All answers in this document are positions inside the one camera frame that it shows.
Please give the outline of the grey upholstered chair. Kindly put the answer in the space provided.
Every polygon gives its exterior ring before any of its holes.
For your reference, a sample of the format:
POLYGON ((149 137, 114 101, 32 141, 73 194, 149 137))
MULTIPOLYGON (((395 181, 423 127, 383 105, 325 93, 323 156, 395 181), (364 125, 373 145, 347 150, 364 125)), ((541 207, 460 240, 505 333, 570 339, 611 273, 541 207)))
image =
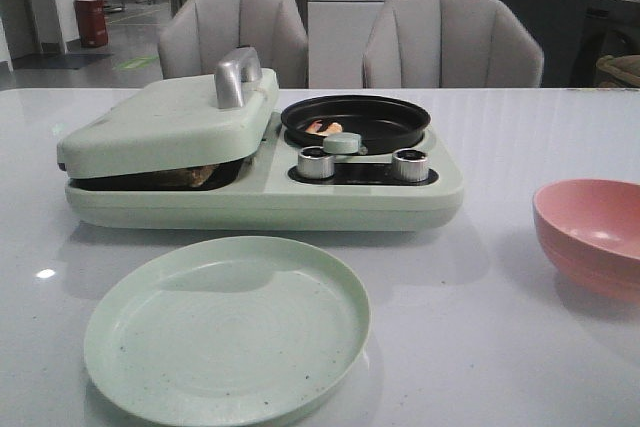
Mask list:
POLYGON ((366 88, 537 88, 544 53, 500 0, 389 0, 362 59, 366 88))
POLYGON ((165 79, 211 74, 239 47, 253 47, 279 85, 308 84, 308 36, 295 0, 187 0, 160 34, 165 79))

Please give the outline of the mint green breakfast maker base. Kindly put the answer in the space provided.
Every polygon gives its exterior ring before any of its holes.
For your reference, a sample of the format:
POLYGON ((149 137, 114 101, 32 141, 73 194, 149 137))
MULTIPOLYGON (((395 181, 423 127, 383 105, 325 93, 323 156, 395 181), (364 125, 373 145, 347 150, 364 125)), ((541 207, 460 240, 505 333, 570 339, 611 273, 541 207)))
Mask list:
POLYGON ((289 175, 297 149, 273 114, 260 149, 236 179, 212 190, 99 191, 71 181, 65 194, 85 222, 117 228, 312 231, 417 231, 449 222, 463 202, 463 177, 432 128, 417 144, 427 154, 422 184, 302 183, 289 175))

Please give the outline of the mint green round plate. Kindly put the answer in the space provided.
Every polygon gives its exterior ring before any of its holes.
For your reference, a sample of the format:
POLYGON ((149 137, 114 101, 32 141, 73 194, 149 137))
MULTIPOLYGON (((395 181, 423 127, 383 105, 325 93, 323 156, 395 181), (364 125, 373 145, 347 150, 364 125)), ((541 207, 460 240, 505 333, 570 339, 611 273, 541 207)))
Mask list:
POLYGON ((279 426, 339 386, 370 330, 367 292, 329 253, 227 237, 140 266, 96 306, 84 359, 119 408, 170 426, 279 426))

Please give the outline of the pink plastic bowl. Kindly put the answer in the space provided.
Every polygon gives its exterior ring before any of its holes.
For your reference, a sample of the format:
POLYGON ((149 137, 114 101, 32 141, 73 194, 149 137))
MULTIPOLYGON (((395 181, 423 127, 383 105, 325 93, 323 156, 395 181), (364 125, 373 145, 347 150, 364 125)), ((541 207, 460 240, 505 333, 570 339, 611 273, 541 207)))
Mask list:
POLYGON ((569 179, 532 200, 539 244, 569 279, 598 294, 639 302, 639 186, 569 179))

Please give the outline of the black round frying pan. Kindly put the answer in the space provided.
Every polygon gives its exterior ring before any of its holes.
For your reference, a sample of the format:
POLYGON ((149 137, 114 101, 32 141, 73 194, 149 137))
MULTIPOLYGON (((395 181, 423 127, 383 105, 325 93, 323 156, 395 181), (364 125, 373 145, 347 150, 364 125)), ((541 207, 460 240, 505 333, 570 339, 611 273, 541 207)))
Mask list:
POLYGON ((309 98, 281 113, 288 138, 299 146, 320 146, 326 138, 305 132, 314 120, 340 123, 344 132, 361 136, 369 155, 377 155, 416 145, 431 117, 408 101, 361 94, 309 98))

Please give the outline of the bread slice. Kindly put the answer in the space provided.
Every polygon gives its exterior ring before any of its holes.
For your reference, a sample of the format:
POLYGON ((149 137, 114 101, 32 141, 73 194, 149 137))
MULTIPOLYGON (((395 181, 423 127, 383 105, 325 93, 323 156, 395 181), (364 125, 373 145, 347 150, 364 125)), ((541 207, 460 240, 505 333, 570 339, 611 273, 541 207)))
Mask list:
POLYGON ((196 188, 202 186, 218 167, 219 164, 208 164, 155 171, 143 174, 142 178, 152 186, 196 188))

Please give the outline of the right silver control knob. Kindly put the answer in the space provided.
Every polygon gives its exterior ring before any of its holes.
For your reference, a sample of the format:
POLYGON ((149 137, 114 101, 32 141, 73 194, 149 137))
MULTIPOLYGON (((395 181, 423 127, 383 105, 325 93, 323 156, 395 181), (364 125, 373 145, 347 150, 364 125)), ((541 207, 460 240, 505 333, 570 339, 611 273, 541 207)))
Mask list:
POLYGON ((417 183, 429 176, 429 157, 424 151, 403 148, 392 153, 391 175, 398 181, 417 183))

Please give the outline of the orange cooked shrimp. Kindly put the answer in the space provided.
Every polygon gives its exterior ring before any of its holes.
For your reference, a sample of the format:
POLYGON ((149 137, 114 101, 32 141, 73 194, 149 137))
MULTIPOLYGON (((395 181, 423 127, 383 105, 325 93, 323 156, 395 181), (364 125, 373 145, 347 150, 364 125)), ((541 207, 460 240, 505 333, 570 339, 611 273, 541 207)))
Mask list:
POLYGON ((333 134, 342 133, 343 126, 338 122, 314 120, 307 126, 305 132, 312 135, 326 137, 333 134))

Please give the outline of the silver control knob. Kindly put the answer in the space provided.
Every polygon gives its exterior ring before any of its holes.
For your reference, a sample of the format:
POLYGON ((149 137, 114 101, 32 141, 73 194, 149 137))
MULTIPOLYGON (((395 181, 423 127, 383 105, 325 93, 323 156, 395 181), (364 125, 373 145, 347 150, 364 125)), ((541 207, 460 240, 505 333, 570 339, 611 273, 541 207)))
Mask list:
POLYGON ((304 147, 298 152, 296 170, 305 179, 331 178, 335 172, 335 156, 320 146, 304 147))
POLYGON ((403 148, 392 153, 391 175, 398 181, 417 183, 429 176, 429 157, 424 151, 403 148))

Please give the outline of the left silver control knob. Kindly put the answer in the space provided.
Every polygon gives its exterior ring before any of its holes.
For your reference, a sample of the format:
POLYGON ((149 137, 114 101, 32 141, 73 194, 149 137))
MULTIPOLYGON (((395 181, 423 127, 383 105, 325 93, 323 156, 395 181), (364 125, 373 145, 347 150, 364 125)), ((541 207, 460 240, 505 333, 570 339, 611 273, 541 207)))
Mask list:
POLYGON ((298 152, 296 170, 305 179, 331 178, 335 172, 335 156, 320 146, 304 147, 298 152))

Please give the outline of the left grey upholstered chair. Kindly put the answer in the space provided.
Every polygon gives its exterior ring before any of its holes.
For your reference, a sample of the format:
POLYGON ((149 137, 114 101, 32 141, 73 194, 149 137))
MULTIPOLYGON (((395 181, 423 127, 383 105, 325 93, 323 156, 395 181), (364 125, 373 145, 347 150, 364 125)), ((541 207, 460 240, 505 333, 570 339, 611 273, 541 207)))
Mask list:
POLYGON ((160 34, 165 79, 211 74, 239 47, 253 47, 279 85, 308 84, 308 36, 295 0, 187 0, 160 34))

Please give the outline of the white drawer cabinet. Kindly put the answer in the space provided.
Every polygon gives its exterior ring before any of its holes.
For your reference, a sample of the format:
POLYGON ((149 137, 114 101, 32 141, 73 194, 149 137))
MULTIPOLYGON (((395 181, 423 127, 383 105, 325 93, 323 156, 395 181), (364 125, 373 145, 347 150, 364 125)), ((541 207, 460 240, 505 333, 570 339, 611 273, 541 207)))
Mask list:
POLYGON ((360 88, 373 22, 387 0, 307 0, 309 86, 360 88))

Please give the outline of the right grey upholstered chair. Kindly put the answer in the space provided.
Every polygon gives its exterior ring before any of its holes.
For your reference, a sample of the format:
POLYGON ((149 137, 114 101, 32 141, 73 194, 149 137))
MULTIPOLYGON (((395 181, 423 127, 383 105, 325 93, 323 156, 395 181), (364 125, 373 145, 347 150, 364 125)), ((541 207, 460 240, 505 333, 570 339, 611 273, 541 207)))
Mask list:
POLYGON ((366 88, 537 88, 544 53, 500 0, 389 0, 362 59, 366 88))

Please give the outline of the breakfast maker lid with handle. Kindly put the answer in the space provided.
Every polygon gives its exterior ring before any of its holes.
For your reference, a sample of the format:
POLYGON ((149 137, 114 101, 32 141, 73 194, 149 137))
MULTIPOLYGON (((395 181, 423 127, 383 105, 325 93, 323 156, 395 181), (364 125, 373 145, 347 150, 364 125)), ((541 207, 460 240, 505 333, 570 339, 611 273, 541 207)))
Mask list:
POLYGON ((279 94, 277 74, 239 49, 214 74, 149 84, 57 145, 72 179, 240 160, 258 150, 279 94))

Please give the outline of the red trash bin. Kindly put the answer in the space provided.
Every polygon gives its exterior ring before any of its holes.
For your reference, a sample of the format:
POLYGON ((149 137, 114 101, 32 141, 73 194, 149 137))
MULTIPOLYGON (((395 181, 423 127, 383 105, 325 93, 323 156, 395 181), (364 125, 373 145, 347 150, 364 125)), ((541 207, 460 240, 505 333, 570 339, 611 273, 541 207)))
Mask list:
POLYGON ((75 0, 74 10, 82 47, 102 47, 108 44, 108 32, 103 0, 75 0))

